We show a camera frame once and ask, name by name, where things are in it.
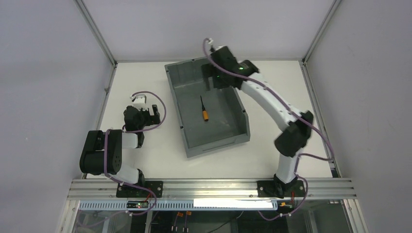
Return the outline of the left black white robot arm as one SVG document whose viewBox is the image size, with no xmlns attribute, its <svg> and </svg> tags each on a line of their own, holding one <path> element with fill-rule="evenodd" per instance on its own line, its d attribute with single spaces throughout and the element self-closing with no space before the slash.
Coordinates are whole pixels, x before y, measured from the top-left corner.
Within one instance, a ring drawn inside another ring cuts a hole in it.
<svg viewBox="0 0 412 233">
<path fill-rule="evenodd" d="M 119 183 L 131 183 L 145 187 L 143 172 L 123 162 L 124 149 L 139 149 L 144 143 L 142 130 L 146 126 L 160 124 L 160 114 L 157 105 L 152 105 L 153 114 L 149 108 L 127 106 L 123 112 L 125 132 L 121 129 L 89 131 L 79 161 L 83 173 L 105 175 Z"/>
</svg>

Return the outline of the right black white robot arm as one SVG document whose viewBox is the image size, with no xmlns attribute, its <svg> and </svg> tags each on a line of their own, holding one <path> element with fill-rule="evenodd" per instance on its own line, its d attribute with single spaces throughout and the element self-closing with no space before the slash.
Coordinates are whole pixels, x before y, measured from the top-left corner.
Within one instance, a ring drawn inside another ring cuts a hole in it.
<svg viewBox="0 0 412 233">
<path fill-rule="evenodd" d="M 263 190 L 272 197 L 284 198 L 297 183 L 298 155 L 311 137 L 314 120 L 311 111 L 299 112 L 283 100 L 264 80 L 255 64 L 249 60 L 238 62 L 227 46 L 204 49 L 217 74 L 213 76 L 215 88 L 233 87 L 251 97 L 274 120 L 281 134 L 274 145 L 280 153 L 273 183 Z"/>
</svg>

